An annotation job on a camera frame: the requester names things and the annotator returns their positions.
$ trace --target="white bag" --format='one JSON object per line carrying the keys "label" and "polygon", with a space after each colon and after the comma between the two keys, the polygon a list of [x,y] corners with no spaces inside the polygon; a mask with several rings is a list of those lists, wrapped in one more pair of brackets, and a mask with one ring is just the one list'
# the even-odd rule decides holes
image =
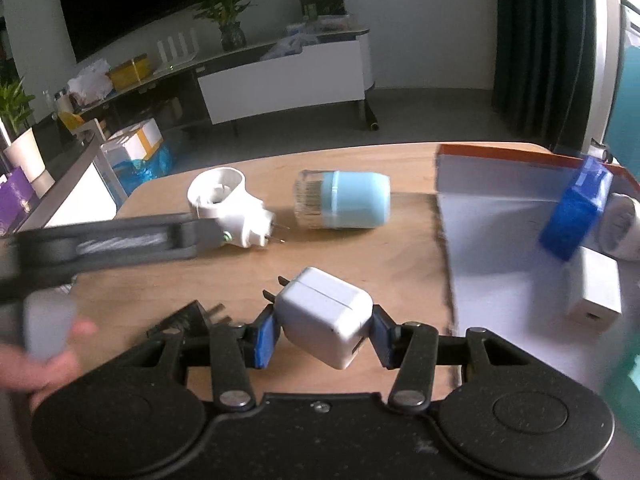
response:
{"label": "white bag", "polygon": [[302,48],[307,45],[315,45],[320,43],[318,37],[313,34],[303,34],[299,32],[293,36],[282,38],[278,43],[273,45],[269,51],[264,54],[260,61],[267,59],[276,59],[278,57],[291,56],[292,54],[302,53]]}
{"label": "white bag", "polygon": [[113,90],[113,83],[107,76],[110,69],[107,60],[99,59],[84,67],[78,77],[69,80],[69,92],[74,94],[79,105],[87,106],[110,94]]}

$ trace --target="human hand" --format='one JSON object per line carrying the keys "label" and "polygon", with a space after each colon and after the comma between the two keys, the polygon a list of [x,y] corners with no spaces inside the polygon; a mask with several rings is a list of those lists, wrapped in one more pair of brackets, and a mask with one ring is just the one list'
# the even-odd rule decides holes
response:
{"label": "human hand", "polygon": [[[96,331],[93,321],[77,319],[69,337],[91,335]],[[81,373],[78,356],[69,348],[46,362],[39,362],[29,357],[22,348],[0,344],[0,389],[33,392],[31,411]]]}

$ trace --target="wooden table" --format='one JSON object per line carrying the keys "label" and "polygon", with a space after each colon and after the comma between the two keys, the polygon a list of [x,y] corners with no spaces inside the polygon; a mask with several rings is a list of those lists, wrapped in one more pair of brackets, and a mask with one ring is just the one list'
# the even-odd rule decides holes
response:
{"label": "wooden table", "polygon": [[[497,146],[545,151],[532,144]],[[438,233],[434,156],[438,144],[393,144],[297,153],[238,162],[247,190],[264,200],[283,232],[283,245],[244,250],[225,246],[187,262],[105,270],[79,276],[73,293],[80,313],[100,332],[76,343],[85,369],[93,368],[139,340],[163,317],[194,299],[206,308],[224,303],[235,320],[253,320],[266,302],[261,291],[277,293],[280,274],[293,278],[307,266],[319,267],[365,289],[396,322],[419,320],[441,334],[452,326],[452,308]],[[292,188],[301,170],[377,171],[391,177],[389,223],[370,231],[307,231],[296,228]],[[186,193],[201,170],[147,182],[118,213],[120,218],[188,211]],[[294,347],[282,336],[267,370],[252,370],[260,396],[270,392],[382,392],[396,371],[385,370],[367,342],[346,370],[334,370]],[[433,398],[447,395],[457,375],[436,372]],[[190,370],[190,387],[210,397],[206,368]]]}

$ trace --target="blue plastic bag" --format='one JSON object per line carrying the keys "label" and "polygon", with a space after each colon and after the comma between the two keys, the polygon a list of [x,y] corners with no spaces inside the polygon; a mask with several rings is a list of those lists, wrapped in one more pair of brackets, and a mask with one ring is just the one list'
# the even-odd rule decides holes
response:
{"label": "blue plastic bag", "polygon": [[174,158],[167,146],[162,143],[149,160],[127,160],[117,164],[113,171],[130,195],[140,184],[149,180],[167,176],[174,166]]}

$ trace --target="metal screw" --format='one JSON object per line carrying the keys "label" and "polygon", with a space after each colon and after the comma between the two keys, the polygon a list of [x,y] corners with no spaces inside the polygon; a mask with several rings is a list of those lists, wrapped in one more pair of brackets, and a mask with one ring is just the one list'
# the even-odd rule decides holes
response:
{"label": "metal screw", "polygon": [[399,390],[394,393],[394,402],[405,408],[415,408],[425,400],[427,400],[426,397],[417,390]]}
{"label": "metal screw", "polygon": [[311,407],[316,413],[329,413],[329,410],[331,409],[331,406],[326,402],[322,402],[322,400],[316,400],[316,402],[312,402]]}
{"label": "metal screw", "polygon": [[251,395],[243,390],[229,390],[220,395],[220,402],[230,408],[242,408],[251,402]]}

